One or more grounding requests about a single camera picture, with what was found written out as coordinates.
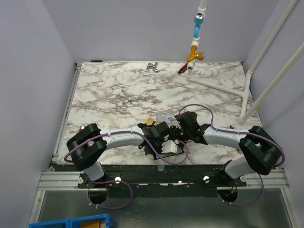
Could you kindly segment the silver grey credit card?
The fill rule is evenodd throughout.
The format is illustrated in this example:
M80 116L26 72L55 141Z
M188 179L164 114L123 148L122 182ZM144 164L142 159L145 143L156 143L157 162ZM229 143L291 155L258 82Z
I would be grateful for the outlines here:
M156 115L156 122L166 122L167 124L172 124L174 117L169 114L157 114Z

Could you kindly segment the black leather card holder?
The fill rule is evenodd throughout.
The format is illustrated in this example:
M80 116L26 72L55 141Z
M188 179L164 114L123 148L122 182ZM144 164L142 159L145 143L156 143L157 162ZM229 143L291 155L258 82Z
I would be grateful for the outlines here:
M176 152L160 153L160 156L154 154L153 157L154 157L155 160L158 160L161 157L162 158L168 158L168 157L179 155L179 154L183 154L183 153L184 153L183 148L178 147L178 149L177 149Z

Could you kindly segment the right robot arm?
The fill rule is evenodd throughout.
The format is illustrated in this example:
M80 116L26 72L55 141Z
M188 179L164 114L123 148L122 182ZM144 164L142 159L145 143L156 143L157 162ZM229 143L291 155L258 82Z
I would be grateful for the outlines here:
M204 145L221 145L242 151L243 157L230 160L222 167L218 180L224 186L236 178L256 172L268 175L275 166L285 161L282 148L259 126L237 131L216 128L212 123L200 125L195 112L184 112L175 116L180 128L173 127L172 136L182 141L193 141Z

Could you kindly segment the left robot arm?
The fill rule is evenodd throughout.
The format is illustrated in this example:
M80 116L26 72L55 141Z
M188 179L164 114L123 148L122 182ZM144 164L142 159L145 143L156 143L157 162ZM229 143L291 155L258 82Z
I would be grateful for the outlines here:
M144 148L146 155L152 154L155 160L166 158L179 153L178 142L169 139L170 133L166 122L158 125L140 123L120 130L101 130L92 123L68 140L66 146L75 169L83 171L89 177L89 182L99 188L105 183L105 172L98 161L104 151L137 146Z

